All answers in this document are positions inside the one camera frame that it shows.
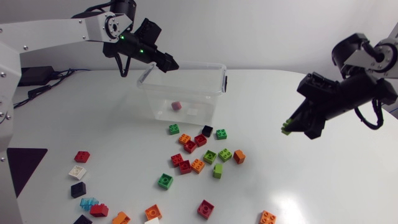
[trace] plastic container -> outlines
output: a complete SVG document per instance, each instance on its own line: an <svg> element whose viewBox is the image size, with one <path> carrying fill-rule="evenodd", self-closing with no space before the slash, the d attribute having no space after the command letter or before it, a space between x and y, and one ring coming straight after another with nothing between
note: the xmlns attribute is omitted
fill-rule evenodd
<svg viewBox="0 0 398 224"><path fill-rule="evenodd" d="M211 124L218 98L226 91L226 66L200 62L178 64L178 70L164 73L152 63L137 81L137 86L146 93L155 119ZM173 109L175 102L180 102L181 109Z"/></svg>

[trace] white wall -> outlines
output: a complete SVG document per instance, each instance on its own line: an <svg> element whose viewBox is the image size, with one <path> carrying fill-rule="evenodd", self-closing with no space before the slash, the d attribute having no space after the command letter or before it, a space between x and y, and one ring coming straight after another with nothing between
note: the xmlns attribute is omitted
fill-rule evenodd
<svg viewBox="0 0 398 224"><path fill-rule="evenodd" d="M0 0L0 23L67 19L106 1ZM396 0L137 0L134 30L145 17L156 22L163 29L159 50L177 59L339 78L332 48L355 32L373 44L387 37L398 22L397 6ZM101 44L84 42L27 53L22 63L116 69L101 51Z"/></svg>

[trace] orange lego block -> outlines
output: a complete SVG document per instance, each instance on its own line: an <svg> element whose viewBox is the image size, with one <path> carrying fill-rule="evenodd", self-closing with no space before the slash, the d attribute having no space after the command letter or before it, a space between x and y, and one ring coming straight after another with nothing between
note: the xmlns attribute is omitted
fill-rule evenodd
<svg viewBox="0 0 398 224"><path fill-rule="evenodd" d="M244 158L246 158L246 156L243 154L242 150L236 150L235 151L234 159L235 159L237 164L243 163Z"/></svg>
<svg viewBox="0 0 398 224"><path fill-rule="evenodd" d="M127 224L129 221L130 218L124 212L119 212L117 217L112 219L112 224Z"/></svg>
<svg viewBox="0 0 398 224"><path fill-rule="evenodd" d="M186 144L189 140L191 140L191 136L187 135L187 134L182 134L180 139L178 140L178 142L180 144Z"/></svg>
<svg viewBox="0 0 398 224"><path fill-rule="evenodd" d="M193 171L195 171L199 174L200 171L203 170L203 168L205 166L205 162L201 161L200 159L195 159L195 161L193 161L191 166L192 166Z"/></svg>
<svg viewBox="0 0 398 224"><path fill-rule="evenodd" d="M263 211L259 224L275 224L276 221L276 216L267 212L267 211Z"/></svg>
<svg viewBox="0 0 398 224"><path fill-rule="evenodd" d="M145 214L147 215L148 221L153 218L158 218L158 219L162 218L162 214L161 214L159 208L157 207L157 205L154 205L151 208L148 208L147 210L145 210Z"/></svg>

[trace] white table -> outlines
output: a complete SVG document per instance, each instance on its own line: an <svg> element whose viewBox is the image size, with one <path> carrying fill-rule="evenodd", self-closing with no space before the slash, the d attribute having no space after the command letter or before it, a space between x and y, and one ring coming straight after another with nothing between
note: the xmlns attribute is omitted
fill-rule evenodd
<svg viewBox="0 0 398 224"><path fill-rule="evenodd" d="M146 221L144 210L157 204L162 224L258 223L267 210L281 223L397 223L398 122L384 113L385 125L372 131L353 111L326 122L322 136L285 136L282 123L301 104L296 92L303 75L274 70L230 70L228 89L218 102L213 127L227 140L209 138L193 154L168 135L172 122L156 121L136 80L117 71L82 72L15 111L10 147L49 149L18 198L26 223L73 223L84 214L94 223L111 223L124 211L131 223ZM26 97L17 90L14 101ZM370 104L365 117L375 115ZM178 124L196 136L201 126ZM198 175L180 175L170 157L190 161L206 150L242 149L243 164L223 164L221 179L206 164ZM70 196L77 183L68 176L78 151L91 156L83 167L87 194L109 207L94 218ZM157 181L172 175L170 189ZM197 214L206 199L215 209L208 221Z"/></svg>

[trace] translucent blue lego block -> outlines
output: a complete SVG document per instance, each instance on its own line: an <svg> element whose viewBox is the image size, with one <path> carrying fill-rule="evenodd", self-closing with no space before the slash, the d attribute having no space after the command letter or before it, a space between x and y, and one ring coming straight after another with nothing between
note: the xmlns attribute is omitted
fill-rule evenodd
<svg viewBox="0 0 398 224"><path fill-rule="evenodd" d="M90 211L93 205L99 204L99 201L95 198L82 198L80 202L80 207L86 211Z"/></svg>

